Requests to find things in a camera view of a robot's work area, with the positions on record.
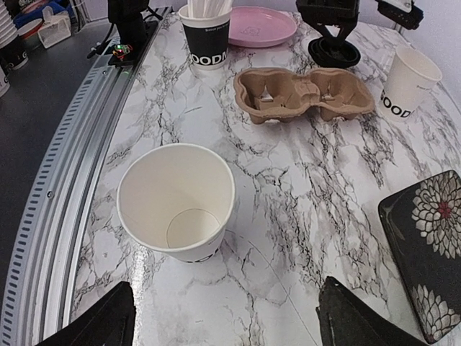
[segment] clear plastic box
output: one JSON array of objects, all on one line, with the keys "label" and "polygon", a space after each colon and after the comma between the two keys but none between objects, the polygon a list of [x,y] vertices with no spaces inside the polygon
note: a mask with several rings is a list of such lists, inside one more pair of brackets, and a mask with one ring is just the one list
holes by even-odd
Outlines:
[{"label": "clear plastic box", "polygon": [[71,19],[67,11],[53,15],[53,10],[50,7],[45,7],[43,19],[45,22],[38,30],[38,37],[43,47],[49,48],[72,35]]}]

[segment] white marble surface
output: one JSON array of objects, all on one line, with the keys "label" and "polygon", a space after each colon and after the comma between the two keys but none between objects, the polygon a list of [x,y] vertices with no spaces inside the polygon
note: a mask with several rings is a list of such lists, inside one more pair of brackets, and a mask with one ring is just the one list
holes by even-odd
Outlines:
[{"label": "white marble surface", "polygon": [[[301,24],[267,50],[233,48],[227,67],[193,71],[177,16],[160,31],[127,100],[97,187],[81,249],[73,317],[121,280],[134,290],[134,345],[321,345],[315,307],[333,275],[379,314],[422,339],[381,228],[377,204],[447,169],[460,168],[460,114],[438,86],[416,115],[375,113],[323,122],[310,111],[290,124],[253,125],[234,100],[249,67],[314,67]],[[379,97],[395,45],[392,30],[359,24],[352,71]],[[137,245],[120,225],[117,185],[142,154],[166,143],[211,148],[238,191],[220,251],[186,264]],[[458,326],[437,346],[461,345]]]}]

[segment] white wall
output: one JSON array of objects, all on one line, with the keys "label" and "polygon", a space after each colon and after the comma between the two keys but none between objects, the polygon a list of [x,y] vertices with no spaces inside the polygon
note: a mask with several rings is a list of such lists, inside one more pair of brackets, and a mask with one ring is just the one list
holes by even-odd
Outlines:
[{"label": "white wall", "polygon": [[[178,9],[186,0],[151,0],[151,7],[173,6]],[[235,0],[235,6],[264,6],[281,11],[297,11],[296,0]],[[85,0],[91,20],[107,17],[107,0]],[[393,23],[380,15],[375,0],[362,0],[359,20],[367,23],[392,27]]]},{"label": "white wall", "polygon": [[461,1],[417,0],[416,6],[424,11],[423,22],[403,36],[440,67],[443,85],[461,107]]}]

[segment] white flower pattern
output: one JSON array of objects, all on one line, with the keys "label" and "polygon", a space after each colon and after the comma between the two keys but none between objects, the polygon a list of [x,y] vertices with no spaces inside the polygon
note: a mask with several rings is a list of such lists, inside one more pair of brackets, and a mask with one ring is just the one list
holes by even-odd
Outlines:
[{"label": "white flower pattern", "polygon": [[426,243],[448,259],[461,256],[461,181],[453,171],[424,180],[412,219]]},{"label": "white flower pattern", "polygon": [[460,315],[449,309],[440,296],[436,297],[433,291],[428,292],[426,286],[413,287],[411,295],[428,341],[439,341],[460,323]]}]

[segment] red flower center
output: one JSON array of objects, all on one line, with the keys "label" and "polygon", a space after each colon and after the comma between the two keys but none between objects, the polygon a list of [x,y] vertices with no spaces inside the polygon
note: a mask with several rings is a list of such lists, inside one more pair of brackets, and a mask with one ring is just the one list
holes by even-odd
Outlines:
[{"label": "red flower center", "polygon": [[451,218],[452,209],[448,206],[447,202],[440,202],[437,211],[442,215],[442,218]]}]

